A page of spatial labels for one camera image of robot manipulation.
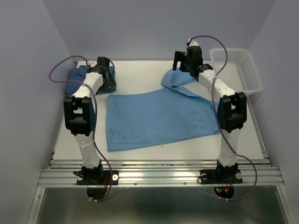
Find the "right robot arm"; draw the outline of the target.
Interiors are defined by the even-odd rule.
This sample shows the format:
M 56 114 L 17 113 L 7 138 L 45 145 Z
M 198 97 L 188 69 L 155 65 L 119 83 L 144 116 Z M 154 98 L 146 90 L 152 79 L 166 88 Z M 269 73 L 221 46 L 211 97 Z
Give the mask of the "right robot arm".
M 228 87 L 216 75 L 209 73 L 212 66 L 203 63 L 200 46 L 190 45 L 185 52 L 175 51 L 172 69 L 188 72 L 203 85 L 214 100 L 216 118 L 221 132 L 220 154 L 215 169 L 200 170 L 199 183 L 242 183 L 238 168 L 236 147 L 240 130 L 247 121 L 247 97 Z

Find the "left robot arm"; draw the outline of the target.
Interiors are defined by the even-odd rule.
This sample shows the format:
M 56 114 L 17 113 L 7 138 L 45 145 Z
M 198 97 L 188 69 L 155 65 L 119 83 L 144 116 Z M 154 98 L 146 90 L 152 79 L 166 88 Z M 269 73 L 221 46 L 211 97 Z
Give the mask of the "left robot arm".
M 99 56 L 96 64 L 87 70 L 78 90 L 63 101 L 65 127 L 76 139 L 82 157 L 81 170 L 73 172 L 77 185 L 106 185 L 113 175 L 103 170 L 94 139 L 97 105 L 93 96 L 99 89 L 116 86 L 109 65 L 110 59 Z

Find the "light blue long sleeve shirt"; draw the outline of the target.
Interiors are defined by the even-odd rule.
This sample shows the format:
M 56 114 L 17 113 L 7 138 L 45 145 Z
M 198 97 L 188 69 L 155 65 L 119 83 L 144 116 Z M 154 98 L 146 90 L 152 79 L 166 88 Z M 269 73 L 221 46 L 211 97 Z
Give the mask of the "light blue long sleeve shirt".
M 219 134 L 212 102 L 184 87 L 194 81 L 188 72 L 169 70 L 159 90 L 110 95 L 106 114 L 108 151 Z

